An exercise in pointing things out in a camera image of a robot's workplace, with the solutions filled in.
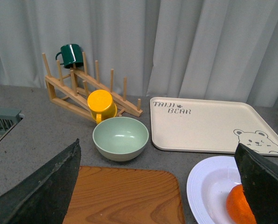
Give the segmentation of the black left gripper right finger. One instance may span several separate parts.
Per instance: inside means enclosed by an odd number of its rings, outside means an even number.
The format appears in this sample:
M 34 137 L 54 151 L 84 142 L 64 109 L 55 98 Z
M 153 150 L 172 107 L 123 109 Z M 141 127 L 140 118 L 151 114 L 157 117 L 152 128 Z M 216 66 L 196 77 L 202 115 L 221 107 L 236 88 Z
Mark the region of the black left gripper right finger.
M 241 143 L 234 158 L 256 222 L 278 224 L 278 165 Z

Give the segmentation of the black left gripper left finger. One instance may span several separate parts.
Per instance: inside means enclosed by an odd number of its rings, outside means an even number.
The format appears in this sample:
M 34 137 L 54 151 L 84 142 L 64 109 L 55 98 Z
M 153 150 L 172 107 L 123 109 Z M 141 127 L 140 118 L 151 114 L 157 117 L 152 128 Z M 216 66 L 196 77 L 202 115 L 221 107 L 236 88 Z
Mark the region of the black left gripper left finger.
M 61 224 L 81 160 L 79 140 L 0 196 L 0 224 Z

